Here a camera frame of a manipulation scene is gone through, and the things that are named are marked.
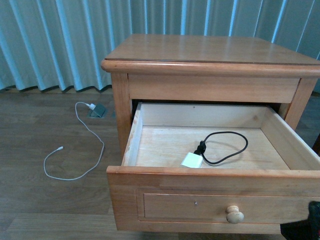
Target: drawer knob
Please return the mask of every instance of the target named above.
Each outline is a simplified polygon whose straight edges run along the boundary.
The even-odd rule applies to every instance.
[[[225,212],[227,213],[226,220],[231,224],[241,223],[245,219],[244,214],[239,211],[237,206],[228,206]]]

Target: black cable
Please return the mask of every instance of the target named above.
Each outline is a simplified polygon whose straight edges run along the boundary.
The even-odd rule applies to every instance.
[[[215,135],[215,134],[235,134],[235,135],[239,135],[240,137],[242,137],[242,138],[245,140],[245,146],[244,146],[244,148],[241,149],[240,151],[237,151],[237,152],[235,152],[235,153],[232,153],[232,154],[230,154],[230,155],[222,158],[222,159],[219,160],[219,161],[211,162],[211,161],[209,161],[209,160],[205,157],[204,153],[205,153],[206,148],[207,148],[207,146],[206,146],[206,141],[207,141],[207,139],[208,139],[210,136]],[[226,159],[228,159],[228,158],[230,158],[230,157],[233,157],[233,156],[235,156],[235,155],[237,155],[237,154],[242,153],[244,150],[247,149],[247,147],[248,147],[248,139],[247,139],[245,136],[243,136],[242,134],[240,134],[240,133],[238,133],[238,132],[235,132],[235,131],[217,131],[217,132],[210,133],[208,136],[206,136],[206,138],[205,138],[203,141],[200,142],[199,146],[198,146],[197,149],[194,151],[194,154],[201,155],[201,156],[203,157],[203,160],[204,160],[207,164],[209,164],[210,166],[213,166],[213,165],[216,165],[216,164],[219,164],[219,163],[223,162],[224,160],[226,160]]]

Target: white cable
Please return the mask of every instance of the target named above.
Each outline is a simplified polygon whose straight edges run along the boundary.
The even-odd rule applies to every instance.
[[[91,103],[91,104],[88,104],[88,103],[85,103],[85,102],[82,102],[82,101],[78,101],[78,102],[74,105],[74,109],[75,109],[75,115],[76,115],[76,117],[78,118],[78,120],[86,127],[86,129],[87,129],[90,133],[92,133],[93,135],[95,135],[95,136],[99,139],[99,141],[102,143],[102,148],[101,148],[101,153],[100,153],[100,156],[99,156],[99,160],[97,161],[97,163],[96,163],[92,168],[90,168],[90,169],[89,169],[88,171],[86,171],[84,174],[82,174],[81,176],[78,176],[78,177],[76,177],[76,178],[60,178],[60,177],[51,176],[51,175],[49,175],[49,174],[47,173],[47,170],[46,170],[46,161],[47,161],[48,157],[50,157],[52,154],[54,154],[55,152],[60,151],[60,150],[62,150],[62,149],[64,148],[63,146],[58,147],[56,150],[54,150],[54,151],[51,152],[49,155],[47,155],[47,156],[45,157],[44,161],[43,161],[44,173],[45,173],[45,175],[47,175],[49,178],[57,179],[57,180],[64,180],[64,181],[78,180],[78,179],[82,178],[83,176],[85,176],[87,173],[89,173],[91,170],[95,169],[96,166],[98,166],[98,164],[100,163],[102,154],[103,154],[103,152],[104,152],[105,143],[101,140],[101,138],[100,138],[97,134],[95,134],[93,131],[91,131],[91,130],[87,127],[87,125],[79,118],[79,116],[78,116],[78,111],[77,111],[77,105],[78,105],[78,104],[85,104],[85,105],[87,105],[90,109],[94,108],[95,105],[92,104],[92,103]]]

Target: white charger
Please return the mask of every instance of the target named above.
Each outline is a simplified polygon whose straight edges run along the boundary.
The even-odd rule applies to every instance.
[[[202,156],[188,152],[184,160],[181,162],[180,167],[198,169],[201,167],[202,161]]]

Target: curtain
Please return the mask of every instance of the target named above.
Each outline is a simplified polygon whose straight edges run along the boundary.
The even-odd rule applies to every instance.
[[[1,0],[0,89],[101,90],[101,60],[132,33],[258,37],[319,60],[319,13],[320,0]]]

